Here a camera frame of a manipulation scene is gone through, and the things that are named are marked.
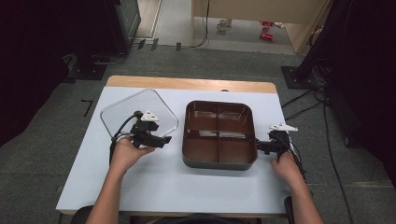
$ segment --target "transparent container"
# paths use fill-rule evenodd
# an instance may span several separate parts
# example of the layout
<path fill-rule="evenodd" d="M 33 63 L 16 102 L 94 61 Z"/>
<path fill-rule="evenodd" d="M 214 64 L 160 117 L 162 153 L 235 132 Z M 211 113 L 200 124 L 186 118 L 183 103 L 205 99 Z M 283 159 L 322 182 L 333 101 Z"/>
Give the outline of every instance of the transparent container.
<path fill-rule="evenodd" d="M 159 121 L 155 121 L 159 127 L 152 135 L 164 137 L 174 131 L 178 126 L 178 119 L 163 98 L 153 89 L 146 89 L 130 95 L 112 105 L 106 106 L 100 113 L 100 118 L 105 124 L 110 137 L 119 130 L 120 126 L 131 117 L 136 110 L 145 113 L 151 111 Z M 121 132 L 130 133 L 136 118 L 128 121 Z"/>

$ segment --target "black cable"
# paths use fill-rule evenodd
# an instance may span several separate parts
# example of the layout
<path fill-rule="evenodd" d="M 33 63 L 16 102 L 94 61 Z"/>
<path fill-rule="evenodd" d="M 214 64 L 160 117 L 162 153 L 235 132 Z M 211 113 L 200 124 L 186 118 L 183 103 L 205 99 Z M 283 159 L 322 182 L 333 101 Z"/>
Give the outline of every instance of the black cable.
<path fill-rule="evenodd" d="M 209 7 L 210 7 L 210 0 L 207 1 L 207 7 L 206 7 L 206 26 L 204 26 L 205 27 L 204 39 L 201 41 L 201 43 L 199 45 L 191 46 L 193 49 L 201 47 L 206 42 L 206 40 L 209 41 L 208 38 L 207 38 L 207 33 L 208 33 L 208 31 L 207 31 L 207 18 L 209 17 Z"/>
<path fill-rule="evenodd" d="M 303 114 L 305 111 L 308 111 L 308 110 L 310 110 L 312 108 L 315 108 L 315 107 L 317 107 L 320 104 L 322 104 L 322 102 L 319 102 L 319 103 L 317 103 L 315 105 L 309 106 L 308 108 L 303 109 L 303 110 L 301 110 L 301 111 L 299 111 L 297 113 L 294 113 L 294 114 L 290 115 L 289 117 L 287 117 L 285 120 L 295 119 L 295 118 L 299 117 L 301 114 Z"/>
<path fill-rule="evenodd" d="M 343 193 L 344 201 L 346 203 L 346 210 L 349 216 L 349 222 L 353 224 L 352 214 L 350 212 L 349 203 L 347 201 L 347 196 L 344 191 L 344 186 L 341 181 L 340 175 L 338 174 L 337 168 L 335 167 L 334 158 L 332 157 L 332 148 L 330 146 L 330 136 L 329 136 L 329 125 L 327 123 L 327 116 L 326 116 L 326 104 L 323 105 L 323 116 L 324 116 L 324 123 L 326 126 L 326 137 L 327 137 L 327 147 L 329 149 L 330 160 L 332 161 L 332 168 L 334 169 L 335 175 L 337 176 L 338 184 L 340 185 L 341 192 Z"/>
<path fill-rule="evenodd" d="M 127 120 L 125 120 L 123 122 L 123 124 L 120 126 L 119 130 L 114 134 L 114 136 L 111 138 L 111 140 L 113 141 L 114 139 L 117 141 L 117 139 L 120 137 L 120 133 L 123 129 L 123 127 L 125 127 L 125 125 L 129 122 L 129 120 L 131 120 L 132 118 L 135 117 L 135 114 L 133 114 L 131 117 L 129 117 Z"/>
<path fill-rule="evenodd" d="M 91 56 L 91 58 L 94 58 L 94 57 L 101 57 L 101 56 L 100 55 L 92 55 Z M 125 57 L 125 54 L 123 53 L 122 56 L 119 59 L 117 59 L 116 61 L 108 62 L 108 63 L 94 63 L 94 64 L 115 64 L 115 63 L 119 63 L 120 61 L 122 61 L 122 59 L 124 57 Z"/>
<path fill-rule="evenodd" d="M 285 106 L 287 106 L 287 105 L 289 105 L 289 104 L 291 104 L 291 103 L 297 101 L 298 99 L 300 99 L 300 98 L 302 98 L 302 97 L 304 97 L 304 96 L 316 94 L 316 92 L 322 92 L 322 91 L 320 91 L 319 89 L 320 89 L 320 88 L 323 88 L 323 87 L 324 87 L 324 86 L 319 86 L 319 87 L 317 87 L 317 88 L 314 89 L 314 90 L 305 91 L 303 94 L 294 97 L 293 99 L 291 99 L 291 100 L 289 100 L 288 102 L 286 102 L 285 104 L 283 104 L 281 107 L 283 108 L 283 107 L 285 107 Z"/>

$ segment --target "wooden table edge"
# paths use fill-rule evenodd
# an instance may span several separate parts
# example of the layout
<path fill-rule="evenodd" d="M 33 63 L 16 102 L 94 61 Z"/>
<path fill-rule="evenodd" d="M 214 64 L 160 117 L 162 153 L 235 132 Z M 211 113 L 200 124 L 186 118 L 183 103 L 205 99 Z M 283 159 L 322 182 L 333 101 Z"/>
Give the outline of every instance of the wooden table edge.
<path fill-rule="evenodd" d="M 112 76 L 107 87 L 135 87 L 152 89 L 175 89 L 196 91 L 241 91 L 276 93 L 276 86 L 271 82 L 251 82 L 233 80 L 176 78 L 176 77 L 135 77 Z"/>

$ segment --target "black stand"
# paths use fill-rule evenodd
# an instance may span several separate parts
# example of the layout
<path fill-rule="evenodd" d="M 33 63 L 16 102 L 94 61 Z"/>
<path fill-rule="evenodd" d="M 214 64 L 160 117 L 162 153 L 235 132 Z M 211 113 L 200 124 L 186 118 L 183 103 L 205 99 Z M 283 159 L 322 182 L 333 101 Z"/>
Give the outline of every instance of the black stand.
<path fill-rule="evenodd" d="M 100 60 L 101 63 L 107 63 L 108 58 Z M 85 80 L 102 80 L 103 74 L 107 68 L 106 64 L 96 64 L 92 60 L 81 60 L 78 58 L 68 78 L 85 79 Z"/>
<path fill-rule="evenodd" d="M 282 69 L 283 78 L 285 78 L 286 85 L 288 85 L 289 89 L 314 90 L 318 87 L 309 82 L 309 79 L 305 81 L 297 80 L 295 72 L 298 67 L 281 66 L 280 68 Z"/>

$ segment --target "divided tray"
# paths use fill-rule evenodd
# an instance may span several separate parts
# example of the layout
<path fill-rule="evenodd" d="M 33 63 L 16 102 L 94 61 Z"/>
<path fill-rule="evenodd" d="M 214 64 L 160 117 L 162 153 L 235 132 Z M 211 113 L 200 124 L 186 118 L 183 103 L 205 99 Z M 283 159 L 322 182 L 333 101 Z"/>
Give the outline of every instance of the divided tray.
<path fill-rule="evenodd" d="M 193 101 L 186 107 L 183 161 L 192 168 L 247 170 L 257 159 L 251 109 Z"/>

